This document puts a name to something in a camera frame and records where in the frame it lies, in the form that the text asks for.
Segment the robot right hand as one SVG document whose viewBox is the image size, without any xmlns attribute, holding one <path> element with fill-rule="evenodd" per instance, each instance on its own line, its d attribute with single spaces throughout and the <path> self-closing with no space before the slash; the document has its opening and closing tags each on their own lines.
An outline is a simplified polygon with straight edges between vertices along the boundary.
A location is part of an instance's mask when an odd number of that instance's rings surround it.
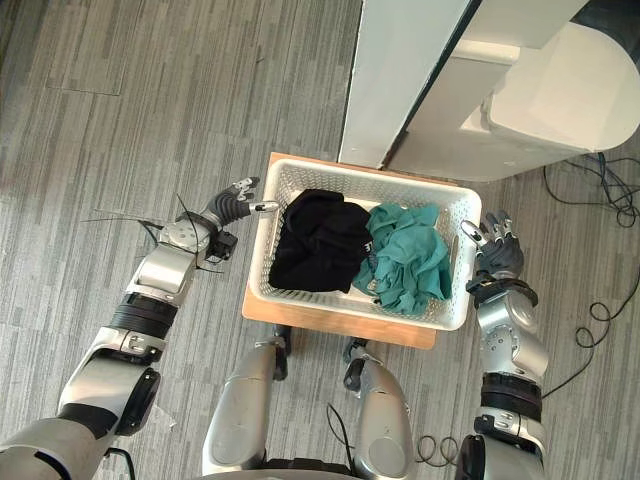
<svg viewBox="0 0 640 480">
<path fill-rule="evenodd" d="M 504 210 L 488 212 L 479 225 L 463 220 L 461 229 L 476 246 L 480 272 L 498 279 L 520 277 L 524 253 L 509 214 Z"/>
</svg>

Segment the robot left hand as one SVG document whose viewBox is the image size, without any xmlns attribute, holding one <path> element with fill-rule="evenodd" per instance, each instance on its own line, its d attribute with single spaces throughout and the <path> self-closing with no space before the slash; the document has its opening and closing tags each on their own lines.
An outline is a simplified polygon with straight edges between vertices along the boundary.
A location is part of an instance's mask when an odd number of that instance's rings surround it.
<svg viewBox="0 0 640 480">
<path fill-rule="evenodd" d="M 252 200 L 252 191 L 259 182 L 258 177 L 246 177 L 232 183 L 208 202 L 202 215 L 222 228 L 252 214 L 277 211 L 280 208 L 277 201 Z"/>
</svg>

